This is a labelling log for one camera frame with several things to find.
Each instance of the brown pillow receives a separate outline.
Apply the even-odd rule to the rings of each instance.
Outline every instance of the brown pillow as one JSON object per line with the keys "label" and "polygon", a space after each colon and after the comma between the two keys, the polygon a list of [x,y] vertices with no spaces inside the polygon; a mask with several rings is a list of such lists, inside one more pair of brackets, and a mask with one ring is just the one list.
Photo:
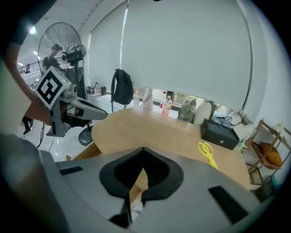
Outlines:
{"label": "brown pillow", "polygon": [[[260,149],[261,149],[261,152],[263,155],[265,155],[268,152],[270,146],[271,146],[271,144],[265,143],[265,142],[262,142],[260,144]],[[278,166],[278,167],[282,166],[281,157],[280,157],[278,151],[276,150],[276,148],[274,148],[274,147],[272,147],[271,151],[268,152],[266,159],[268,160],[268,162],[270,164],[273,164],[273,165]]]}

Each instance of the yellow scissors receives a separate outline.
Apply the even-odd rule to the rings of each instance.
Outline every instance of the yellow scissors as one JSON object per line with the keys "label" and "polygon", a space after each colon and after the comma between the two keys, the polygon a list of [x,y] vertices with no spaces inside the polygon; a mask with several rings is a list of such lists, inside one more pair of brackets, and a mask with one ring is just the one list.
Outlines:
{"label": "yellow scissors", "polygon": [[198,143],[198,150],[200,151],[200,153],[202,155],[204,155],[207,159],[208,159],[208,162],[210,163],[211,166],[213,166],[214,168],[216,168],[217,170],[218,169],[218,166],[213,158],[213,149],[212,147],[207,143]]}

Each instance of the beverage bottle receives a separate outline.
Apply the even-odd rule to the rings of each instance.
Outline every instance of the beverage bottle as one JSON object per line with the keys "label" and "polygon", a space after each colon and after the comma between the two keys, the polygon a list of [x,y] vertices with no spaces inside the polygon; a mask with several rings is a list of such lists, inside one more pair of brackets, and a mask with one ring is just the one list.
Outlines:
{"label": "beverage bottle", "polygon": [[171,108],[172,108],[172,100],[171,100],[171,96],[168,96],[168,98],[163,103],[162,114],[165,116],[169,115]]}

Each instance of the black backpack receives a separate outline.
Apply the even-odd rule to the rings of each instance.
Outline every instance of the black backpack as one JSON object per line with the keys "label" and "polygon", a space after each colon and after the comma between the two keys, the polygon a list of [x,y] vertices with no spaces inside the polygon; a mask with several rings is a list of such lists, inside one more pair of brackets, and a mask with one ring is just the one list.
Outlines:
{"label": "black backpack", "polygon": [[111,84],[111,107],[113,112],[113,102],[125,105],[130,104],[133,99],[133,86],[130,79],[130,75],[124,70],[116,69],[113,75]]}

